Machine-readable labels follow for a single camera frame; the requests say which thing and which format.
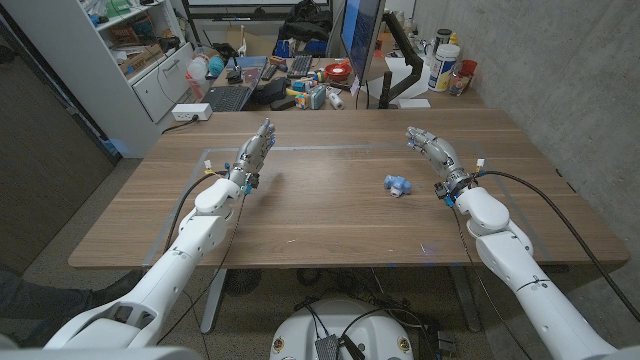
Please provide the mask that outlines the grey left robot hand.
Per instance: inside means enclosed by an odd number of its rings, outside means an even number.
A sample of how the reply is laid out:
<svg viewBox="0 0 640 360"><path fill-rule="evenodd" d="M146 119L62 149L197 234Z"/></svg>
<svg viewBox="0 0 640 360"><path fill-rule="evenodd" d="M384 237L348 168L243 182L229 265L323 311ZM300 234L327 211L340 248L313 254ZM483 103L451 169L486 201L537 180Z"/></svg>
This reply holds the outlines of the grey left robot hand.
<svg viewBox="0 0 640 360"><path fill-rule="evenodd" d="M275 125L265 118L256 134L249 138L238 150L236 160L228 171L228 179L249 193L259 185L259 171L264 160L275 144Z"/></svg>

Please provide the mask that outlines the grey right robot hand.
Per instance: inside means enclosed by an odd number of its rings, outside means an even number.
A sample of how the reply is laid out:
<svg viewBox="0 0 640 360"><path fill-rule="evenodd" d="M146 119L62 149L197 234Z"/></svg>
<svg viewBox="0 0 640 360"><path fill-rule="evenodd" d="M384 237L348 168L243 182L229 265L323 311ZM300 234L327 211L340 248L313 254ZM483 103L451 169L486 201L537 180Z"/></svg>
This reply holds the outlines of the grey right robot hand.
<svg viewBox="0 0 640 360"><path fill-rule="evenodd" d="M442 179L435 184L437 197L453 204L472 183L472 177L464 171L454 148L445 139L412 126L407 128L406 137L408 146L428 159Z"/></svg>

